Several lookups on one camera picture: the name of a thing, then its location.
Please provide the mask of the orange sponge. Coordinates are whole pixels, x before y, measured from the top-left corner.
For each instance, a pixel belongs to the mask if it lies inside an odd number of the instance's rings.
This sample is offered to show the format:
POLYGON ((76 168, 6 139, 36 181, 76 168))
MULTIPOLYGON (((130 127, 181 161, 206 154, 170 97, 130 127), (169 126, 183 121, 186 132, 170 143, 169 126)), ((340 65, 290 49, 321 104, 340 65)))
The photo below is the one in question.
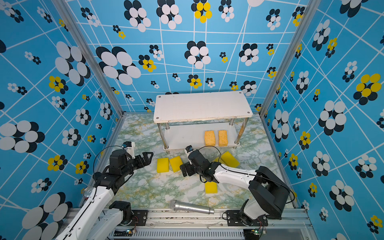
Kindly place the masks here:
POLYGON ((228 133, 226 130, 219 130, 218 131, 219 136, 219 147, 226 147, 228 146, 228 133))
POLYGON ((205 140, 205 146, 215 146, 216 145, 215 132, 205 131, 204 140, 205 140))

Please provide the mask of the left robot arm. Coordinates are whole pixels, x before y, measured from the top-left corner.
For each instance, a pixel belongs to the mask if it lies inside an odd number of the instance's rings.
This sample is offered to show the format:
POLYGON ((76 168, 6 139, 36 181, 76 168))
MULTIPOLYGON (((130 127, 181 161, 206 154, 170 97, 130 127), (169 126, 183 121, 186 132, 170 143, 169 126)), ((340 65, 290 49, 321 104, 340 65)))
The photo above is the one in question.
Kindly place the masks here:
POLYGON ((92 193, 56 239, 106 240, 118 225, 129 224, 133 219, 129 202, 116 201, 100 221, 99 217, 120 187, 133 176, 134 171, 151 164, 153 155, 153 152, 143 152, 134 156, 126 149, 113 151, 105 170, 95 173, 96 182, 92 193))

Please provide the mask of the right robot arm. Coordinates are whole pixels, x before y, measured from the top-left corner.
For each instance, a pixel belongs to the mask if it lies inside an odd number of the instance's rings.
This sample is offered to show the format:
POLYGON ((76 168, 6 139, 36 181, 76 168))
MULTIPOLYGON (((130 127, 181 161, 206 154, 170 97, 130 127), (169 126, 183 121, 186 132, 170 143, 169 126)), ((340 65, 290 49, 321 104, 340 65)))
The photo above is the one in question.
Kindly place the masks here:
POLYGON ((291 190, 270 169, 242 170, 208 161, 192 146, 185 149, 189 162, 182 164, 183 176, 199 175, 203 183, 230 184, 251 192, 254 199, 246 200, 240 213, 245 221, 260 217, 280 220, 291 190))

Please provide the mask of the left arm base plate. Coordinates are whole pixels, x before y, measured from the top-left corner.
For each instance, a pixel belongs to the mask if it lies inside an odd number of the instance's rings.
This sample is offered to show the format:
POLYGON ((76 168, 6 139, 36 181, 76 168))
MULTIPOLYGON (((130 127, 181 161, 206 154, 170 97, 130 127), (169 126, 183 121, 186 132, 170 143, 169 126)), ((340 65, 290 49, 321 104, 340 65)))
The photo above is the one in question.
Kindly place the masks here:
POLYGON ((132 210, 130 213, 123 215, 121 226, 142 227, 146 225, 148 218, 148 210, 132 210))

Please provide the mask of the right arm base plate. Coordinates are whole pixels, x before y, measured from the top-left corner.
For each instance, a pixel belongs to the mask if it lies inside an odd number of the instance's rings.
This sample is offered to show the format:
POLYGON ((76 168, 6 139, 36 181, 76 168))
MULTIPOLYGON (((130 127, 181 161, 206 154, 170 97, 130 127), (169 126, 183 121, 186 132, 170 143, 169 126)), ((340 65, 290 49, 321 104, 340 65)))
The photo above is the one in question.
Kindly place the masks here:
POLYGON ((222 215, 229 227, 267 227, 269 225, 266 216, 261 216, 255 220, 240 213, 240 210, 227 210, 222 215))

